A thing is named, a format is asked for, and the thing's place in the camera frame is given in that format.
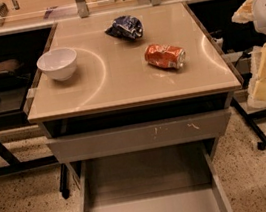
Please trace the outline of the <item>red coke can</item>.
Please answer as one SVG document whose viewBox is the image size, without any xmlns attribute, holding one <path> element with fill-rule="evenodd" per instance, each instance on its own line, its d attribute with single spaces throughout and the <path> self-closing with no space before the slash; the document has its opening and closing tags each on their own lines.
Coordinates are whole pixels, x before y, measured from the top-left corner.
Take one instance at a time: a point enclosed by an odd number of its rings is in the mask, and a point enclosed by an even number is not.
<svg viewBox="0 0 266 212">
<path fill-rule="evenodd" d="M 144 59 L 151 65 L 165 69 L 180 69 L 185 61 L 185 50 L 177 46 L 150 44 Z"/>
</svg>

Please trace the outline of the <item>grey drawer cabinet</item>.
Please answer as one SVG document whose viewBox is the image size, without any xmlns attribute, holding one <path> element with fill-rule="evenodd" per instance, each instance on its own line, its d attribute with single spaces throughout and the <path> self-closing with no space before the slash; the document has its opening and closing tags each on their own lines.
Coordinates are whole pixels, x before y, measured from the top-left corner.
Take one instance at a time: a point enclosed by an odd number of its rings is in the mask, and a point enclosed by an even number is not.
<svg viewBox="0 0 266 212">
<path fill-rule="evenodd" d="M 41 78 L 34 92 L 28 118 L 46 140 L 229 109 L 241 82 L 185 4 L 140 8 L 135 16 L 144 33 L 131 42 L 104 33 L 112 22 L 108 14 L 56 26 L 53 46 L 74 48 L 78 68 L 66 81 Z M 149 64 L 144 51 L 150 44 L 183 48 L 184 64 Z M 220 137 L 170 146 L 202 142 L 213 161 Z M 86 160 L 64 163 L 79 186 Z"/>
</svg>

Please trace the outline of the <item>open grey middle drawer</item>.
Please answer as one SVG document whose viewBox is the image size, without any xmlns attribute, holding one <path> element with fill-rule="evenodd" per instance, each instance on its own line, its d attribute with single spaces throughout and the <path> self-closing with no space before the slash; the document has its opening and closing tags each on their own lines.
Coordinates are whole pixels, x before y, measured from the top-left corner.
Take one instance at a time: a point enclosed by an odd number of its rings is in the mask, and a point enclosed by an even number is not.
<svg viewBox="0 0 266 212">
<path fill-rule="evenodd" d="M 202 142 L 83 161 L 80 212 L 234 212 Z"/>
</svg>

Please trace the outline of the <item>closed grey top drawer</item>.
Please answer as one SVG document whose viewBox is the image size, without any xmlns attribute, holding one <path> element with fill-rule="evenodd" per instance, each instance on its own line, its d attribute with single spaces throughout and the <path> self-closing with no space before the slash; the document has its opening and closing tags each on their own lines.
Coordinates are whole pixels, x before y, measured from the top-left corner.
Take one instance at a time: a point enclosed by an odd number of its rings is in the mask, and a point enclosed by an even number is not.
<svg viewBox="0 0 266 212">
<path fill-rule="evenodd" d="M 61 163 L 68 163 L 206 139 L 225 133 L 229 109 L 48 139 Z"/>
</svg>

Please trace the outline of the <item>blue crumpled chip bag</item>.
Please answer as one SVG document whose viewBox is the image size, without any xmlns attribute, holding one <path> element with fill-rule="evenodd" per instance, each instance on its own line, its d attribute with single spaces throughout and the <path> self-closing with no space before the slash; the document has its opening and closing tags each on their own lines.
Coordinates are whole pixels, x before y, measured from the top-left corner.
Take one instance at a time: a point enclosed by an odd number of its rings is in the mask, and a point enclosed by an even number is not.
<svg viewBox="0 0 266 212">
<path fill-rule="evenodd" d="M 131 41 L 142 38 L 143 31 L 143 25 L 138 18 L 132 17 L 131 15 L 122 15 L 113 19 L 111 26 L 104 33 L 109 36 Z"/>
</svg>

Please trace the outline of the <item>white bowl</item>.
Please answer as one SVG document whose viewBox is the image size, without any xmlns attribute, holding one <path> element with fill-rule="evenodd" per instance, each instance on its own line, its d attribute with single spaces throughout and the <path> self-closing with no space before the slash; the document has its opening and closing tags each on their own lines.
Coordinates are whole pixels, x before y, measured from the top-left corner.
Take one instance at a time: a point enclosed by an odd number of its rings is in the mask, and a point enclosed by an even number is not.
<svg viewBox="0 0 266 212">
<path fill-rule="evenodd" d="M 76 72 L 77 54 L 73 48 L 52 49 L 37 60 L 37 68 L 53 80 L 67 80 Z"/>
</svg>

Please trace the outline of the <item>black table leg frame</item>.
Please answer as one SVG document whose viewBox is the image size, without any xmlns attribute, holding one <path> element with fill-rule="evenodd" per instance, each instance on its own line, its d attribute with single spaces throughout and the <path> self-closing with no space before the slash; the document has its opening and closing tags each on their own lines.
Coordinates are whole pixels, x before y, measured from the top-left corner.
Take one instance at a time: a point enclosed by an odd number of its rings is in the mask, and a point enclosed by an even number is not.
<svg viewBox="0 0 266 212">
<path fill-rule="evenodd" d="M 258 149 L 260 151 L 266 150 L 266 135 L 264 134 L 262 129 L 258 127 L 256 123 L 259 120 L 266 120 L 266 109 L 249 114 L 243 109 L 243 107 L 235 99 L 231 101 L 231 106 L 235 108 L 237 112 L 239 112 L 241 117 L 244 119 L 244 122 L 246 122 L 246 124 L 250 127 L 250 129 L 252 129 L 253 132 L 258 136 L 259 138 L 259 142 L 257 143 Z"/>
</svg>

